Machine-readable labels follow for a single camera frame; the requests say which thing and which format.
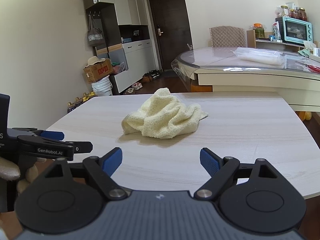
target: chair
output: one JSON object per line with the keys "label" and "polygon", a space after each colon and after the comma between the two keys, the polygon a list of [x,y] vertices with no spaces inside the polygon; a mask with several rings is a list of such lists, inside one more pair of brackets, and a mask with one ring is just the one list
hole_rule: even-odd
{"label": "chair", "polygon": [[218,26],[210,28],[212,47],[246,47],[243,28]]}

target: brown door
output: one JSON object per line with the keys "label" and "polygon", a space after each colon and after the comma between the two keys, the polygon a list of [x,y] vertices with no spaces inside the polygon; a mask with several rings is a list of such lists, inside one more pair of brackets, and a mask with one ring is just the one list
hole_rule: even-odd
{"label": "brown door", "polygon": [[163,70],[192,44],[185,0],[149,0]]}

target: white bucket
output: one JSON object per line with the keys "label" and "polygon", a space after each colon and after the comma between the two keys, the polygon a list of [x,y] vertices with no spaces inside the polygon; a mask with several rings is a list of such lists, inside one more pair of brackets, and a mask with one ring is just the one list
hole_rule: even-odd
{"label": "white bucket", "polygon": [[106,97],[106,96],[111,96],[111,89],[108,90],[107,92],[95,92],[95,94],[98,96],[98,97]]}
{"label": "white bucket", "polygon": [[93,91],[97,96],[110,96],[112,84],[110,83],[109,76],[104,77],[98,82],[91,84]]}

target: wall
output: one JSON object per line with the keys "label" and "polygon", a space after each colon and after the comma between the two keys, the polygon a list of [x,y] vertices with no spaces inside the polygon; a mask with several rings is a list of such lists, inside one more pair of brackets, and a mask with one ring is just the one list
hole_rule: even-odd
{"label": "wall", "polygon": [[145,7],[146,7],[146,13],[147,13],[147,19],[148,19],[148,28],[150,32],[150,39],[152,43],[152,49],[153,49],[153,54],[155,58],[155,63],[156,63],[156,69],[161,69],[161,63],[160,63],[160,57],[159,57],[159,50],[158,50],[158,44],[156,40],[156,32],[154,29],[153,25],[153,20],[152,20],[152,15],[151,15],[151,10],[150,10],[150,3],[149,0],[144,0],[145,2]]}
{"label": "wall", "polygon": [[46,129],[88,92],[82,0],[0,0],[0,93],[11,96],[9,127]]}
{"label": "wall", "polygon": [[320,41],[320,0],[298,0],[298,5],[306,9],[308,21],[312,23],[313,39]]}
{"label": "wall", "polygon": [[271,31],[276,7],[296,0],[186,0],[193,47],[210,44],[209,28],[231,25],[248,30],[262,23]]}

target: yellow towel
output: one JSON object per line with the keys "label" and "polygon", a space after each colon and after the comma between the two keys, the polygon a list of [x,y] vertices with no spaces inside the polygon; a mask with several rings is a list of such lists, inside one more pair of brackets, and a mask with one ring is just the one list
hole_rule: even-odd
{"label": "yellow towel", "polygon": [[121,125],[125,134],[141,131],[143,136],[169,139],[196,131],[199,121],[207,116],[199,104],[186,107],[169,89],[160,88]]}

